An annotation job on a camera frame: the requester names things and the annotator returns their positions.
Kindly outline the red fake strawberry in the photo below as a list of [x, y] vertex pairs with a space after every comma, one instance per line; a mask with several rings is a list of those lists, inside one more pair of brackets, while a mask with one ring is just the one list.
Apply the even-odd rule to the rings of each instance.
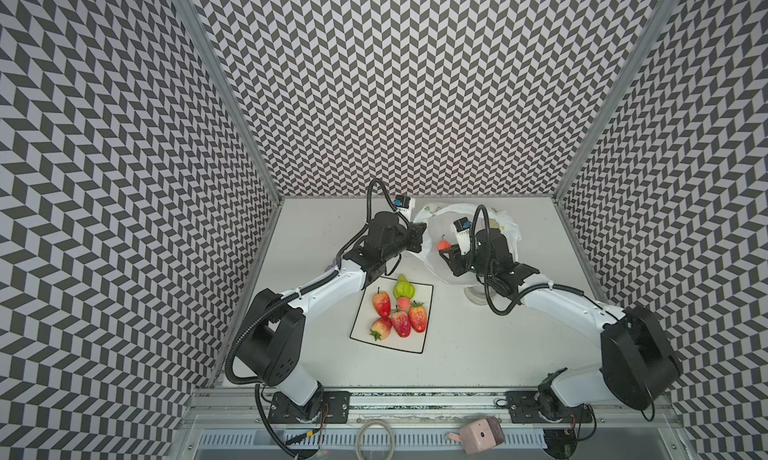
[[391, 299], [386, 291], [378, 291], [372, 298], [373, 307], [381, 318], [388, 318], [391, 312]]
[[388, 317], [380, 317], [372, 324], [369, 334], [375, 341], [384, 341], [390, 336], [391, 332], [391, 320]]
[[428, 312], [424, 305], [414, 302], [408, 310], [408, 318], [411, 327], [417, 333], [424, 333], [428, 325]]
[[407, 338], [410, 336], [412, 326], [407, 312], [395, 310], [390, 314], [390, 320], [392, 328], [399, 337]]

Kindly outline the small red fake fruit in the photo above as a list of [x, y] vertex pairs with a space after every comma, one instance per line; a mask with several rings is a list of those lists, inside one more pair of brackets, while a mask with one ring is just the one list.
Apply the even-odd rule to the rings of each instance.
[[445, 239], [445, 237], [442, 237], [440, 242], [437, 244], [437, 251], [443, 252], [446, 250], [449, 250], [452, 247], [451, 243]]

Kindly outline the pink fake peach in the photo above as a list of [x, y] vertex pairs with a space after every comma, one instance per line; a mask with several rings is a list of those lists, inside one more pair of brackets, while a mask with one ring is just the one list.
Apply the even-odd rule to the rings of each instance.
[[401, 311], [408, 312], [411, 307], [411, 299], [408, 297], [400, 297], [397, 300], [397, 308]]

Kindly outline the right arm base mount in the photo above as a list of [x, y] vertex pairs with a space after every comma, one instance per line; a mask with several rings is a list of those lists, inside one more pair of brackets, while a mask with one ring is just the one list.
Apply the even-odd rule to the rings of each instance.
[[535, 390], [506, 391], [504, 401], [498, 400], [496, 405], [506, 409], [515, 424], [595, 421], [591, 407], [586, 404], [569, 407], [556, 397], [552, 383], [565, 371], [566, 368], [563, 368], [550, 373]]

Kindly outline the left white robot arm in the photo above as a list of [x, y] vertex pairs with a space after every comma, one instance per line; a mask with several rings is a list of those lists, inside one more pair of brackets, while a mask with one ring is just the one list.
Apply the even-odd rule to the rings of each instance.
[[312, 404], [322, 385], [300, 361], [305, 327], [378, 280], [390, 260], [419, 253], [425, 232], [426, 225], [410, 221], [382, 180], [371, 180], [364, 225], [339, 249], [327, 272], [283, 293], [265, 289], [256, 294], [225, 357], [227, 381], [260, 383], [298, 407]]

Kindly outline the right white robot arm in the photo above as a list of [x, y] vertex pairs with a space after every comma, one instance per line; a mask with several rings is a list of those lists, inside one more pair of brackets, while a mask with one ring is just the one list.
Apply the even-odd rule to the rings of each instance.
[[646, 307], [622, 309], [589, 298], [583, 291], [552, 281], [516, 260], [511, 244], [488, 209], [474, 208], [451, 224], [455, 237], [437, 252], [456, 277], [473, 275], [477, 298], [497, 316], [517, 307], [542, 312], [599, 349], [596, 363], [563, 367], [538, 385], [533, 402], [539, 416], [562, 421], [595, 402], [617, 400], [644, 412], [682, 375], [683, 368], [659, 320]]

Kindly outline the white plastic bag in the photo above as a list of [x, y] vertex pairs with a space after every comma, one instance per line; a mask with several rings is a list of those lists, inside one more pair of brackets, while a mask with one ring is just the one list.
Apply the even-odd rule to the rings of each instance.
[[[424, 223], [426, 225], [422, 241], [422, 251], [416, 254], [416, 257], [424, 263], [425, 267], [432, 274], [448, 285], [472, 287], [478, 284], [475, 277], [469, 273], [459, 277], [454, 276], [437, 250], [437, 245], [442, 240], [449, 241], [451, 244], [458, 244], [453, 226], [454, 222], [464, 217], [471, 221], [477, 207], [478, 204], [430, 203], [419, 210], [412, 219], [415, 223]], [[498, 211], [490, 206], [487, 206], [486, 209], [489, 213], [491, 226], [499, 228], [507, 240], [507, 245], [513, 259], [518, 260], [518, 244], [521, 240], [519, 226], [507, 212]]]

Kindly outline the green fake pear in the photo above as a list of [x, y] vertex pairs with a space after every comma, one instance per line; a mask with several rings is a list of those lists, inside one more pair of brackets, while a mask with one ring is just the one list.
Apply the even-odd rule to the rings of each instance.
[[415, 286], [404, 275], [400, 275], [396, 281], [393, 294], [397, 300], [401, 298], [412, 299], [415, 295]]

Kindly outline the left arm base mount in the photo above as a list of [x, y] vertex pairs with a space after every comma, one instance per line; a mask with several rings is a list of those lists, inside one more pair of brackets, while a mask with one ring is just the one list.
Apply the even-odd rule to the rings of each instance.
[[285, 394], [275, 392], [268, 410], [268, 420], [275, 424], [345, 424], [350, 410], [349, 391], [318, 390], [306, 405], [292, 402]]

